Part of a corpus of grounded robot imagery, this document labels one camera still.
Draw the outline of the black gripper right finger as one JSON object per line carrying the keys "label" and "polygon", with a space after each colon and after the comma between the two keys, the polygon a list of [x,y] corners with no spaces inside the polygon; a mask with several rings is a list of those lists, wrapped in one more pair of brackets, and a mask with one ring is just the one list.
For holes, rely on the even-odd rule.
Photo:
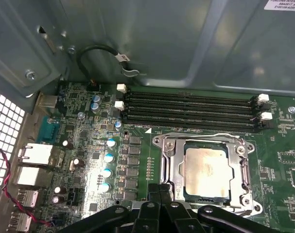
{"label": "black gripper right finger", "polygon": [[182,201],[173,201],[170,185],[160,185],[164,227],[171,224],[175,233],[275,233],[276,230],[253,222],[213,205],[200,207],[195,213]]}

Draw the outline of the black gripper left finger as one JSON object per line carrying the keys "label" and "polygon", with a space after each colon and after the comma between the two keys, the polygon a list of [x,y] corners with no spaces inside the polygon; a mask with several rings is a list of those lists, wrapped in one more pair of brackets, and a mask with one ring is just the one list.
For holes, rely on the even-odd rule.
{"label": "black gripper left finger", "polygon": [[157,233],[161,208],[160,185],[148,185],[147,201],[135,202],[129,210],[121,205],[108,207],[73,223],[59,233]]}

